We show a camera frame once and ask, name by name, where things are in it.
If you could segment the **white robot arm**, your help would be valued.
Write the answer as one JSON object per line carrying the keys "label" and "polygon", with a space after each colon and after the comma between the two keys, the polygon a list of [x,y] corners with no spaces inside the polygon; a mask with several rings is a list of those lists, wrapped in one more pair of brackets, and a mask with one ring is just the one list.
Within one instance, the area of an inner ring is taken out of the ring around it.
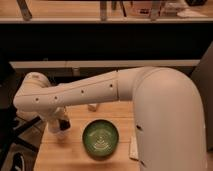
{"label": "white robot arm", "polygon": [[65,106],[112,101],[133,103],[140,171],[208,171],[202,99],[176,69],[122,69],[57,86],[30,72],[13,104],[51,122]]}

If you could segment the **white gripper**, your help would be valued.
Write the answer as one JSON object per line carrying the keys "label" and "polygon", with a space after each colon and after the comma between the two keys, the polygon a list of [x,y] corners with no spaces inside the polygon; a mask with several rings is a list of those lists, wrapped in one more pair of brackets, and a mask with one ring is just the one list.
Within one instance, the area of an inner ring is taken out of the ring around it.
{"label": "white gripper", "polygon": [[64,107],[44,110],[40,113],[40,117],[42,120],[46,121],[47,124],[59,122],[61,131],[65,131],[71,127],[69,117],[66,115]]}

